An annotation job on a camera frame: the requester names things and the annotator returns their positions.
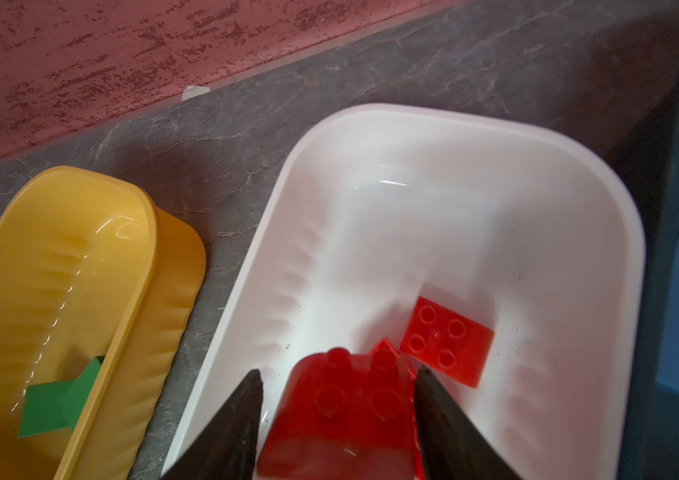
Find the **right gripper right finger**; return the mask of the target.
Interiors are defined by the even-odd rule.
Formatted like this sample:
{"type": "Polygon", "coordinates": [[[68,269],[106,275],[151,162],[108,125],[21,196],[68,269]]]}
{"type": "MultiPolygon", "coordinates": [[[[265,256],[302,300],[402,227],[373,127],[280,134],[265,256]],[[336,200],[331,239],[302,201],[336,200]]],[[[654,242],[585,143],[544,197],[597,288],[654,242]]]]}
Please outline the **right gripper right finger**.
{"type": "Polygon", "coordinates": [[[426,367],[415,380],[415,417],[425,478],[519,480],[426,367]]]}

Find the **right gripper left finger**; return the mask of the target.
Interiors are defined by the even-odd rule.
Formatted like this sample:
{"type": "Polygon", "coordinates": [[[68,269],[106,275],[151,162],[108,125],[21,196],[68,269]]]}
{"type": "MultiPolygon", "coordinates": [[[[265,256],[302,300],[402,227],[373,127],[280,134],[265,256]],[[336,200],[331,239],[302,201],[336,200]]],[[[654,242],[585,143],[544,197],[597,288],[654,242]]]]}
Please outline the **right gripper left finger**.
{"type": "Polygon", "coordinates": [[[263,402],[260,371],[250,370],[181,458],[168,480],[251,480],[263,402]]]}

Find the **red lego pile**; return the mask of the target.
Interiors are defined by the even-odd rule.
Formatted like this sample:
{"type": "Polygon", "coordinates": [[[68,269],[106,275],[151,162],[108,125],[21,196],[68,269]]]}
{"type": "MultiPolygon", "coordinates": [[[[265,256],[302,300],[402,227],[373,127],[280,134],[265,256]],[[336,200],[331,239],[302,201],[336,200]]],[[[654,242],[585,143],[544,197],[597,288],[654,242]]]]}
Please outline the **red lego pile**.
{"type": "Polygon", "coordinates": [[[493,330],[419,297],[399,350],[460,384],[477,388],[493,339],[493,330]]]}

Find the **red sloped lego front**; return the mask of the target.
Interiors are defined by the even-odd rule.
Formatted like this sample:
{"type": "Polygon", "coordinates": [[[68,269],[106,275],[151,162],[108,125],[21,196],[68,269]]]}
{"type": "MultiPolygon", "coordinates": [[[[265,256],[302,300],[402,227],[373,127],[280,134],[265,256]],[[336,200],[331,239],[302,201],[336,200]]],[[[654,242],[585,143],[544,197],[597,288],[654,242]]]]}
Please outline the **red sloped lego front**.
{"type": "Polygon", "coordinates": [[[337,347],[291,370],[256,472],[268,479],[419,479],[415,372],[337,347]]]}

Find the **red lego top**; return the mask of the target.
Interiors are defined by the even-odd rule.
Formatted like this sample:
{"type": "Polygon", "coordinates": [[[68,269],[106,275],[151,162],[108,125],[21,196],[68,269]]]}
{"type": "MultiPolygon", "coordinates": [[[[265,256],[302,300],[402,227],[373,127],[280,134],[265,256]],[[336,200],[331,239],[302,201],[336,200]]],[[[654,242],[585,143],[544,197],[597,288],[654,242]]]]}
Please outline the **red lego top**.
{"type": "Polygon", "coordinates": [[[401,352],[395,347],[395,344],[389,340],[387,337],[381,338],[377,344],[375,344],[375,347],[371,349],[371,355],[377,355],[381,352],[387,352],[391,354],[393,357],[399,359],[401,358],[401,352]]]}

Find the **green lego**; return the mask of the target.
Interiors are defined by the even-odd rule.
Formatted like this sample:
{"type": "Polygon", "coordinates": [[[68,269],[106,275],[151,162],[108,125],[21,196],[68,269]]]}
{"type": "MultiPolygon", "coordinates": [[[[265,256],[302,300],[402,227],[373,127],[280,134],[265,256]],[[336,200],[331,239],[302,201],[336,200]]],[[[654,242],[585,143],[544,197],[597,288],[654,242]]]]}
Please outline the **green lego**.
{"type": "Polygon", "coordinates": [[[104,362],[97,356],[73,380],[31,385],[25,391],[18,438],[73,430],[104,362]]]}

